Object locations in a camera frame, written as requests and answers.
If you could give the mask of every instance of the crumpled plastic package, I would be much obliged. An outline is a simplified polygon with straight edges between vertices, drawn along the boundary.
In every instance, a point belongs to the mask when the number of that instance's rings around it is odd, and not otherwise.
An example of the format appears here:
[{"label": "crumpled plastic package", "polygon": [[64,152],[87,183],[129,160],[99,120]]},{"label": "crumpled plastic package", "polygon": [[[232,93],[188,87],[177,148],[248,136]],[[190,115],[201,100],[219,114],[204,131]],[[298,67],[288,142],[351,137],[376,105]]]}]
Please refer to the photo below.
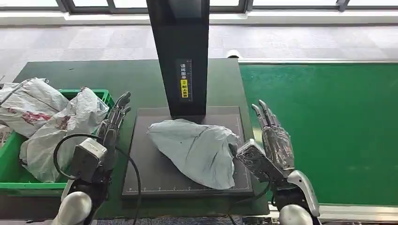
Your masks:
[{"label": "crumpled plastic package", "polygon": [[0,120],[23,136],[31,137],[68,102],[59,91],[46,83],[46,79],[5,83],[0,90]]},{"label": "crumpled plastic package", "polygon": [[6,125],[0,124],[0,148],[6,144],[13,130]]},{"label": "crumpled plastic package", "polygon": [[215,125],[199,125],[184,119],[152,124],[149,137],[173,164],[191,180],[214,189],[235,185],[229,144],[239,136]]},{"label": "crumpled plastic package", "polygon": [[[29,140],[21,145],[19,158],[36,179],[55,182],[59,173],[53,162],[57,143],[66,135],[91,134],[104,120],[109,107],[89,88],[84,88],[64,110],[55,114]],[[58,163],[65,170],[72,160],[75,146],[84,140],[71,138],[58,151]]]}]

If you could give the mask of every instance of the robotic hand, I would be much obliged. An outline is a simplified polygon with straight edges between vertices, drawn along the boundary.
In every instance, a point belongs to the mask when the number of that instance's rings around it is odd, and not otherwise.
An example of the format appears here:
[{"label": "robotic hand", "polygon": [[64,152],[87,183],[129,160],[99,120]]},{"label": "robotic hand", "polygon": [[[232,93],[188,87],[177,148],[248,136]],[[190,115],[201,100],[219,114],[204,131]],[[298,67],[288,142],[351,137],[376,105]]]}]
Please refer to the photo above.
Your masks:
[{"label": "robotic hand", "polygon": [[[126,107],[130,96],[131,93],[126,92],[116,101],[108,119],[102,121],[98,128],[97,136],[74,134],[58,143],[54,150],[54,164],[58,172],[69,180],[52,225],[89,225],[106,200],[112,170],[117,162],[116,143],[120,127],[124,116],[131,110],[129,106]],[[69,169],[71,175],[67,175],[58,166],[56,152],[65,140],[75,136],[89,138],[76,146]]]},{"label": "robotic hand", "polygon": [[260,181],[270,182],[272,204],[278,208],[281,225],[321,225],[319,204],[310,180],[294,168],[289,134],[261,100],[257,114],[264,148],[253,139],[233,151],[236,158]]}]

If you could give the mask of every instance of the black scanning platform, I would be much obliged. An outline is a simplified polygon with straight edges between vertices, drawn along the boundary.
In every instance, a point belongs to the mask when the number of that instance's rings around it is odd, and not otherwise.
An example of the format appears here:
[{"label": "black scanning platform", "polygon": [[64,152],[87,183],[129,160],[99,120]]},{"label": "black scanning platform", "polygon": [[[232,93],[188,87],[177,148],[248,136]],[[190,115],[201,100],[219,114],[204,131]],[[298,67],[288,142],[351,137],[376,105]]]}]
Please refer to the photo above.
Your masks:
[{"label": "black scanning platform", "polygon": [[[204,119],[203,116],[186,116],[184,118],[196,123],[224,126],[239,135],[241,143],[245,140],[238,106],[208,107]],[[171,160],[157,149],[156,145],[146,134],[148,127],[153,123],[170,119],[168,108],[139,108],[137,111],[130,156],[137,164],[141,175],[143,197],[254,195],[250,182],[250,172],[236,159],[233,160],[235,186],[230,189],[216,190],[208,188],[182,174]],[[122,197],[135,197],[137,195],[136,174],[132,165],[128,164]]]}]

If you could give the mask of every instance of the gray carpet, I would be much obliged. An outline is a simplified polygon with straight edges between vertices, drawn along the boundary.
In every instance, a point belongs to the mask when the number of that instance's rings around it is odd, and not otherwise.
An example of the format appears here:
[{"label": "gray carpet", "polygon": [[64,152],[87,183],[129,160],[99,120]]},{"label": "gray carpet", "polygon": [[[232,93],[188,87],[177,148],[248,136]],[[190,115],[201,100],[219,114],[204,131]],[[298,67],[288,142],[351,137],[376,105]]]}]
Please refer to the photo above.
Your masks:
[{"label": "gray carpet", "polygon": [[[211,26],[209,57],[398,59],[398,27]],[[150,26],[0,28],[0,83],[28,61],[156,59]]]}]

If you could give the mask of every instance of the gray plastic bag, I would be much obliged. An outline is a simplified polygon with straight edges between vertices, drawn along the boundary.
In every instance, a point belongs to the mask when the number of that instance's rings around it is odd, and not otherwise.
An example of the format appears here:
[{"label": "gray plastic bag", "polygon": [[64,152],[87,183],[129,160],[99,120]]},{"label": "gray plastic bag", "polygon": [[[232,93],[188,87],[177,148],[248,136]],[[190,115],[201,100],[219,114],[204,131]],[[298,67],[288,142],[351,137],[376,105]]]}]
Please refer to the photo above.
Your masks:
[{"label": "gray plastic bag", "polygon": [[[29,140],[21,145],[19,158],[36,179],[41,182],[55,182],[59,173],[53,162],[53,152],[58,142],[66,135],[91,134],[102,120],[109,107],[89,88],[84,88],[66,108],[55,114]],[[65,170],[69,165],[75,146],[84,137],[65,141],[58,151],[58,164]]]},{"label": "gray plastic bag", "polygon": [[147,133],[158,149],[191,180],[214,189],[235,185],[233,156],[228,144],[239,137],[215,125],[199,125],[184,119],[154,123]]}]

